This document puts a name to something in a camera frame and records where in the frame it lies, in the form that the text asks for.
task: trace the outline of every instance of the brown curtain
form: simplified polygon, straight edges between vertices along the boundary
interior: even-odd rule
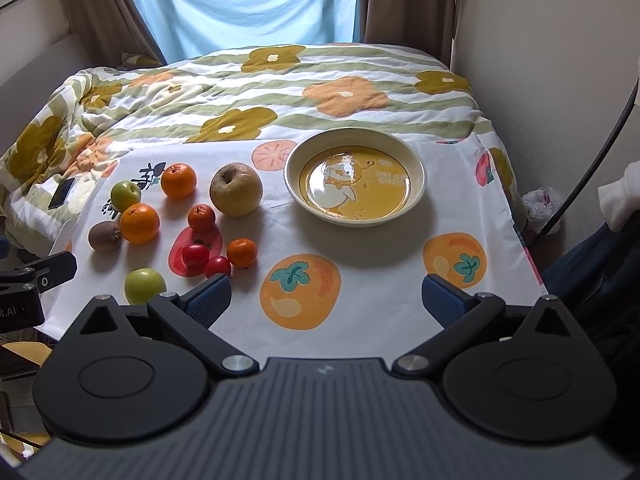
[[[364,43],[418,48],[451,62],[456,0],[360,0],[360,35]]]
[[[62,0],[72,31],[96,65],[116,67],[123,52],[166,64],[133,0]]]

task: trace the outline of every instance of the curtain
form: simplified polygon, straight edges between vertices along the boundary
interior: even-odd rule
[[[356,0],[135,2],[169,62],[245,46],[351,42],[357,28]]]
[[[123,52],[165,64],[133,0],[62,0],[62,4],[70,28],[96,65],[116,67]]]
[[[456,0],[359,0],[365,43],[417,48],[451,62]]]

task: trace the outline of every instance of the floral bedding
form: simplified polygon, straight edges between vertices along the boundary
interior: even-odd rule
[[[6,234],[32,253],[47,254],[98,179],[132,150],[220,140],[299,142],[340,126],[447,144],[478,135],[512,207],[521,204],[491,122],[468,82],[442,63],[399,46],[287,45],[224,50],[129,72],[94,68],[66,79],[0,158]],[[494,179],[486,162],[461,171],[476,171],[478,183],[486,184]],[[68,199],[48,209],[69,177],[75,183]]]

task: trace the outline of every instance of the bowl rim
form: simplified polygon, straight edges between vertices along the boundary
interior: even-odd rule
[[[327,134],[329,132],[338,132],[338,131],[345,131],[345,130],[346,131],[365,130],[367,132],[374,132],[375,134],[380,135],[380,136],[390,137],[391,138],[391,142],[401,142],[404,145],[404,147],[406,147],[409,150],[409,152],[413,155],[415,160],[418,162],[418,166],[420,168],[420,173],[422,174],[422,187],[418,190],[417,194],[415,195],[415,199],[409,205],[404,205],[398,211],[395,211],[394,213],[391,213],[390,215],[383,216],[383,217],[380,217],[380,218],[371,218],[371,219],[368,219],[368,220],[352,220],[352,219],[348,219],[348,218],[336,218],[336,217],[329,216],[326,213],[323,213],[323,212],[311,207],[308,203],[306,203],[306,201],[302,197],[298,196],[298,194],[293,190],[292,185],[291,185],[291,183],[289,181],[289,165],[290,165],[290,162],[293,160],[293,158],[294,158],[294,156],[296,154],[296,151],[300,148],[300,146],[302,146],[306,142],[309,142],[310,140],[312,140],[315,137],[322,136],[322,135]],[[372,146],[367,146],[365,144],[365,145],[363,145],[363,148],[372,148]],[[402,216],[403,214],[411,211],[411,209],[413,209],[415,207],[415,205],[418,202],[420,202],[420,200],[424,196],[424,192],[425,192],[426,187],[427,187],[427,172],[424,169],[424,164],[422,163],[422,159],[420,158],[420,155],[418,155],[418,153],[415,151],[413,146],[411,146],[408,142],[405,142],[404,140],[399,139],[398,137],[393,136],[391,134],[387,134],[387,133],[381,132],[379,130],[373,130],[371,128],[361,128],[359,126],[341,126],[339,128],[329,128],[328,130],[323,130],[322,132],[318,132],[316,134],[313,134],[313,135],[307,137],[306,139],[302,140],[301,142],[297,143],[294,146],[293,150],[291,150],[291,152],[289,153],[289,156],[287,157],[287,160],[285,161],[283,173],[284,173],[285,186],[287,186],[287,191],[289,191],[289,194],[293,197],[293,200],[298,202],[298,204],[300,204],[304,209],[306,209],[307,211],[309,211],[313,215],[317,216],[318,218],[321,218],[322,220],[330,222],[330,223],[333,223],[333,224],[341,224],[341,225],[345,225],[345,226],[368,226],[368,225],[369,226],[373,226],[373,225],[379,225],[379,224],[391,222],[392,220],[395,220],[396,218]]]

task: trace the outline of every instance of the plastic bag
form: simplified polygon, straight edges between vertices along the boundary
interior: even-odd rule
[[[527,206],[529,228],[535,233],[539,233],[542,230],[562,205],[562,199],[550,187],[541,187],[540,189],[529,191],[522,197],[522,200],[524,205]],[[548,234],[556,234],[559,229],[560,222],[554,225]]]

